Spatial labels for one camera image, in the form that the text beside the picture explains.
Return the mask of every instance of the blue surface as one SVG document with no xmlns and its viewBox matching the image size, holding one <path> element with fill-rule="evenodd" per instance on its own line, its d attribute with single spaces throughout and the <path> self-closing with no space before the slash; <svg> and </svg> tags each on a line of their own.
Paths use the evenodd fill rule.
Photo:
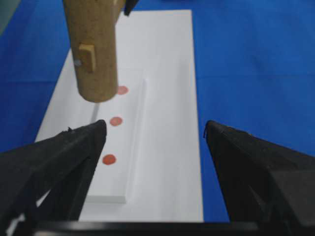
<svg viewBox="0 0 315 236">
<path fill-rule="evenodd" d="M 207 120 L 315 155 L 315 1 L 140 0 L 137 9 L 192 9 L 204 220 L 227 221 Z M 34 141 L 68 49 L 62 1 L 22 0 L 0 37 L 0 151 Z"/>
</svg>

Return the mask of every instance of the white board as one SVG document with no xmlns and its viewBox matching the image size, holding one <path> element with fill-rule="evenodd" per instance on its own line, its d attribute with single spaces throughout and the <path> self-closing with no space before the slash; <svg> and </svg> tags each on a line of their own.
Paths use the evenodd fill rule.
<svg viewBox="0 0 315 236">
<path fill-rule="evenodd" d="M 85 203 L 82 221 L 203 221 L 191 12 L 121 16 L 118 67 L 143 71 L 146 95 L 126 204 Z"/>
<path fill-rule="evenodd" d="M 145 82 L 141 70 L 119 70 L 118 78 L 120 85 L 128 88 L 128 93 L 116 95 L 113 99 L 99 104 L 95 120 L 105 120 L 107 138 L 86 202 L 126 203 L 133 184 L 142 123 L 142 102 L 145 100 Z M 122 118 L 123 123 L 112 126 L 112 117 Z M 104 165 L 102 157 L 107 154 L 115 155 L 117 161 L 109 166 Z"/>
<path fill-rule="evenodd" d="M 70 128 L 104 119 L 107 140 L 98 161 L 86 201 L 92 203 L 125 203 L 132 187 L 133 165 L 136 162 L 138 135 L 141 130 L 145 82 L 142 71 L 118 70 L 119 84 L 128 88 L 124 95 L 116 94 L 105 103 L 91 103 L 78 93 L 73 58 L 69 52 L 48 105 L 36 141 L 53 137 Z M 123 123 L 113 127 L 112 117 L 121 117 Z M 116 163 L 104 165 L 102 157 L 116 156 Z"/>
</svg>

